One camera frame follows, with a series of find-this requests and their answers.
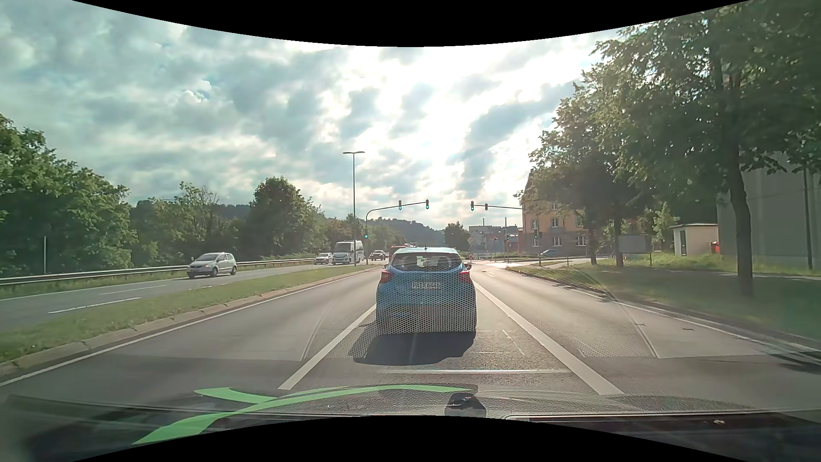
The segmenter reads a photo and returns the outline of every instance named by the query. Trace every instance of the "asphalt road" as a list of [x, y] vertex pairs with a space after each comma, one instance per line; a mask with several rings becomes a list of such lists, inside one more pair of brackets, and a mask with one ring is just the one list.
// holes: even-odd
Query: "asphalt road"
[[371, 323], [379, 274], [369, 272], [0, 382], [0, 400], [18, 394], [151, 404], [210, 387], [284, 393], [459, 382], [479, 393], [572, 396], [579, 411], [585, 399], [637, 395], [739, 408], [821, 406], [821, 366], [800, 345], [605, 301], [496, 266], [476, 264], [471, 274], [475, 333], [378, 335]]
[[226, 273], [216, 278], [200, 276], [189, 280], [187, 277], [182, 277], [172, 280], [135, 282], [0, 299], [0, 332], [47, 321], [55, 316], [75, 312], [86, 307], [106, 306], [116, 309], [117, 303], [136, 298], [156, 297], [166, 293], [200, 289], [218, 284], [230, 284], [231, 282], [252, 280], [265, 276], [284, 275], [294, 271], [315, 270], [326, 266], [330, 265], [282, 266], [262, 270], [239, 271], [235, 275]]

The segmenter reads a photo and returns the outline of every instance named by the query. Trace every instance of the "guardrail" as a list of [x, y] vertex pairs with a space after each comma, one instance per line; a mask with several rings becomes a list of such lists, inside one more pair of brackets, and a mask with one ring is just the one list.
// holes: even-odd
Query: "guardrail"
[[[277, 265], [280, 266], [290, 263], [302, 263], [314, 261], [313, 258], [298, 258], [295, 260], [263, 260], [263, 261], [238, 261], [237, 266], [262, 266], [262, 265]], [[34, 276], [17, 276], [13, 278], [0, 278], [0, 287], [9, 285], [33, 284], [37, 282], [53, 282], [59, 280], [85, 280], [93, 278], [104, 278], [111, 276], [128, 276], [128, 275], [147, 275], [151, 273], [165, 273], [172, 271], [184, 271], [188, 269], [188, 265], [179, 266], [155, 266], [152, 268], [129, 268], [127, 270], [102, 270], [102, 271], [86, 271], [82, 273], [62, 273], [58, 275], [34, 275]]]

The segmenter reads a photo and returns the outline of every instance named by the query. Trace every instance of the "sky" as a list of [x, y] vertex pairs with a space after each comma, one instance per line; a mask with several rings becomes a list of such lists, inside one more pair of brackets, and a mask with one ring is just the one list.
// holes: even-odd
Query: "sky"
[[[172, 198], [248, 203], [284, 176], [326, 216], [373, 208], [434, 229], [521, 225], [528, 154], [616, 30], [509, 44], [380, 48], [238, 35], [68, 0], [0, 2], [0, 113], [64, 159]], [[354, 158], [344, 151], [364, 151]]]

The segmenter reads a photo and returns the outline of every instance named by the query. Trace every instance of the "traffic light pole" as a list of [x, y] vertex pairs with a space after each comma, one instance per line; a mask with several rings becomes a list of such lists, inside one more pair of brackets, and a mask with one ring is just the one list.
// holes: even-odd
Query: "traffic light pole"
[[[425, 206], [426, 208], [430, 208], [430, 200], [425, 200], [425, 201], [422, 201], [422, 202], [414, 202], [414, 203], [412, 203], [412, 204], [404, 204], [404, 205], [402, 204], [402, 201], [399, 201], [399, 205], [398, 205], [398, 206], [379, 207], [378, 209], [371, 209], [371, 210], [368, 210], [368, 213], [366, 213], [366, 214], [365, 214], [365, 243], [367, 243], [367, 242], [368, 242], [368, 238], [369, 238], [369, 236], [368, 236], [368, 215], [370, 215], [370, 212], [375, 212], [376, 210], [387, 210], [387, 209], [399, 209], [399, 210], [402, 210], [402, 207], [407, 207], [407, 206], [417, 206], [417, 205], [419, 205], [419, 204], [424, 204], [424, 206]], [[370, 254], [368, 253], [368, 249], [366, 248], [366, 249], [365, 249], [365, 264], [366, 264], [366, 265], [368, 265], [368, 264], [369, 264], [369, 258], [370, 258]]]

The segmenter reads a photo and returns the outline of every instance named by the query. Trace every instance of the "yellow building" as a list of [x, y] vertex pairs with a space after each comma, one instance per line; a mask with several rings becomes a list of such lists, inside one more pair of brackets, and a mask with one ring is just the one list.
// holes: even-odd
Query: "yellow building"
[[[530, 188], [528, 178], [525, 190]], [[523, 232], [519, 248], [526, 253], [541, 253], [554, 248], [559, 256], [587, 254], [587, 230], [583, 219], [573, 211], [551, 201], [526, 201], [522, 204]]]

